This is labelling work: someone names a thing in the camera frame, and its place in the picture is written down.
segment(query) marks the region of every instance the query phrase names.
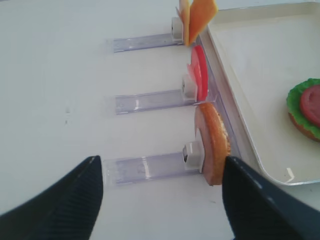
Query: red tomato slice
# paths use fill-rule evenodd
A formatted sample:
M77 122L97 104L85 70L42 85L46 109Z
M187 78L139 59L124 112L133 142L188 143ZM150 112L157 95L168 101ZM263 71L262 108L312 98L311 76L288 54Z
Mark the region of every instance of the red tomato slice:
M309 122L320 128L320 84L311 86L302 93L300 109Z
M198 86L196 98L198 101L204 101L208 95L208 70L206 56L200 45L197 45L192 49L191 68Z

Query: white surface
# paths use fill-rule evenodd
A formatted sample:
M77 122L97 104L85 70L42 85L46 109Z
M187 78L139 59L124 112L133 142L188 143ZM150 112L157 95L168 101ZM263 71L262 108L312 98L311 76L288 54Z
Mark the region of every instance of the white surface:
M217 2L221 9L241 7L238 1ZM176 5L0 3L0 213L46 189L87 156L171 153L194 139L193 107L120 116L110 109L111 96L180 88L190 58L184 47L106 55L105 45L109 38L168 33ZM319 188L290 191L316 206ZM106 191L91 239L106 238L229 240L232 232L221 188L207 186L198 175Z
M210 25L262 169L286 185L320 181L319 144L286 105L290 89L320 76L319 14L320 3L226 10Z

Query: clear acrylic bar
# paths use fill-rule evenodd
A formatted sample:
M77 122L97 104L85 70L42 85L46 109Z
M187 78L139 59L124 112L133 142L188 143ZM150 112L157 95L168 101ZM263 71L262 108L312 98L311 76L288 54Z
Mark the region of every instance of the clear acrylic bar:
M113 52L121 53L183 44L182 40L174 40L171 33L132 38L116 38L113 40Z
M206 97L207 102L214 102L215 96L210 91ZM185 100L181 89L150 92L134 95L119 95L115 97L115 113L129 114L141 111L167 109L183 106L198 105L202 102Z
M186 170L182 152L103 161L104 184L114 187L148 180L199 174Z

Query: white tray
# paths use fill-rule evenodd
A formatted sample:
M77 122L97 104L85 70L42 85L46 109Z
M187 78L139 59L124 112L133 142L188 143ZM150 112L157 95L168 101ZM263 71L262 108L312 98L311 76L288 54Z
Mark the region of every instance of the white tray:
M209 32L262 171L283 185L320 182L320 144L286 105L295 85L320 78L320 3L221 10Z

